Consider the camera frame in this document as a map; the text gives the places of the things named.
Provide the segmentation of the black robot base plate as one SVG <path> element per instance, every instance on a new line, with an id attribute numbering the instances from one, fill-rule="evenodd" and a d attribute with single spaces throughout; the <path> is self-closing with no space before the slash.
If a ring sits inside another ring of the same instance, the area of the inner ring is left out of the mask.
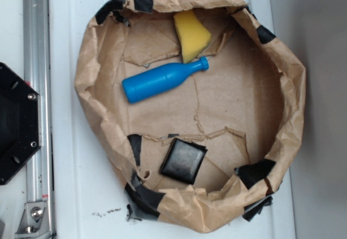
<path id="1" fill-rule="evenodd" d="M 1 185 L 41 147 L 40 95 L 1 63 Z"/>

